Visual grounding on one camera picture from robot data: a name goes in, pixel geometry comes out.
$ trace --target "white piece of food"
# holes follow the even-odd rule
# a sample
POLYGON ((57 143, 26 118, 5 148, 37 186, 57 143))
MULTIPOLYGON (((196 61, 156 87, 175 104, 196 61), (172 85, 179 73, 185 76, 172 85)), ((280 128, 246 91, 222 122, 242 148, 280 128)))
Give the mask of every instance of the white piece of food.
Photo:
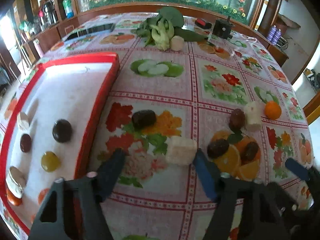
POLYGON ((172 136, 168 143, 165 159, 168 163, 189 165, 192 163, 197 152, 197 142, 192 139, 172 136))
POLYGON ((138 71, 139 72, 148 71, 150 68, 153 68, 156 64, 157 62, 155 62, 154 60, 148 59, 138 67, 138 71))
POLYGON ((184 47, 184 39, 180 36, 173 36, 170 40, 170 49, 173 51, 183 50, 184 47))
POLYGON ((18 128, 22 131, 26 131, 29 129, 29 119, 24 112, 18 113, 17 124, 18 124, 18 128))
POLYGON ((248 131, 258 131, 262 128, 261 109, 256 101, 247 103, 244 106, 246 129, 248 131))
POLYGON ((5 178, 9 190, 17 198, 22 198, 26 182, 23 174, 16 167, 11 166, 5 178))
POLYGON ((166 64, 158 64, 148 70, 150 75, 164 75, 169 70, 166 64))

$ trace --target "tofu piece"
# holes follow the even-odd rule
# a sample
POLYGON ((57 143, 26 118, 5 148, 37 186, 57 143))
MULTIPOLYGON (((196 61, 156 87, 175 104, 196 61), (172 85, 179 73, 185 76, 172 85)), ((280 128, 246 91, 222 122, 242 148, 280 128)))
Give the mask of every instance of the tofu piece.
POLYGON ((255 132, 262 128, 261 109, 256 101, 247 103, 244 106, 244 114, 248 131, 255 132))
POLYGON ((165 159, 168 163, 189 165, 192 163, 197 152, 197 142, 192 139, 172 136, 168 143, 165 159))
POLYGON ((22 131, 26 131, 29 129, 29 119, 24 112, 18 113, 17 124, 18 124, 18 128, 22 131))

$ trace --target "wall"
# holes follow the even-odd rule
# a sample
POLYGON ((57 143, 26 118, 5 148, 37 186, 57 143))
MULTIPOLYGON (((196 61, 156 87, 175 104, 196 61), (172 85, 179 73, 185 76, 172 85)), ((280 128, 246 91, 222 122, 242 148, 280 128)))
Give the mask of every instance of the wall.
POLYGON ((298 30, 288 28, 285 33, 289 46, 284 52, 289 59, 282 68, 292 81, 312 53, 320 30, 301 0, 282 0, 279 13, 301 26, 298 30))

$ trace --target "screw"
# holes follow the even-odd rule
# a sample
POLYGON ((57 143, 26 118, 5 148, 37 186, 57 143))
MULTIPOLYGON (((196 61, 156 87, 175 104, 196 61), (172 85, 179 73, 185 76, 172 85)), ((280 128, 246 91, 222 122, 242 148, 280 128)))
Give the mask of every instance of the screw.
POLYGON ((64 178, 63 178, 63 177, 59 177, 59 178, 56 178, 56 179, 54 180, 55 183, 61 183, 61 182, 63 182, 63 181, 64 181, 64 178))
POLYGON ((227 172, 222 172, 222 173, 220 173, 220 177, 222 177, 224 179, 227 179, 227 178, 230 178, 231 175, 229 173, 227 173, 227 172))
POLYGON ((90 171, 90 172, 87 173, 87 177, 88 177, 88 178, 94 178, 94 177, 96 177, 97 175, 98 175, 98 173, 95 172, 95 171, 90 171))

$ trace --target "floral tablecloth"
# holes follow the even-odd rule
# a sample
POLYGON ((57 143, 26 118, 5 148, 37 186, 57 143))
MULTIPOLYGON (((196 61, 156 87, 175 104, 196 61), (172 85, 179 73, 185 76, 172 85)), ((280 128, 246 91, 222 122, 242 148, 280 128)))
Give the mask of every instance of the floral tablecloth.
MULTIPOLYGON (((293 157, 306 167, 312 165, 310 133, 292 86, 273 57, 255 38, 233 32, 232 39, 223 40, 196 27, 191 17, 185 17, 185 28, 209 35, 209 42, 186 42, 181 52, 144 47, 144 41, 130 30, 152 15, 97 16, 79 28, 115 23, 115 30, 59 42, 39 61, 97 51, 119 54, 121 71, 103 110, 89 163, 89 170, 96 170, 117 147, 128 152, 112 195, 101 204, 114 239, 129 235, 140 238, 127 239, 203 238, 215 204, 205 196, 192 165, 166 163, 167 142, 173 135, 192 138, 206 152, 212 139, 232 134, 228 127, 232 110, 251 101, 263 109, 273 100, 282 114, 276 121, 262 114, 259 132, 243 130, 229 148, 228 169, 242 179, 278 182, 305 208, 311 199, 307 185, 289 172, 284 162, 293 157), (169 70, 164 75, 150 75, 139 68, 141 64, 164 64, 169 70), (156 112, 156 124, 136 131, 131 116, 144 109, 156 112), (251 141, 260 147, 258 157, 239 164, 234 159, 251 141)), ((2 133, 31 76, 8 106, 0 123, 2 133)), ((15 235, 26 239, 1 202, 0 208, 15 235)), ((238 201, 233 229, 239 225, 241 208, 238 201)), ((235 232, 231 231, 230 239, 236 239, 235 232)))

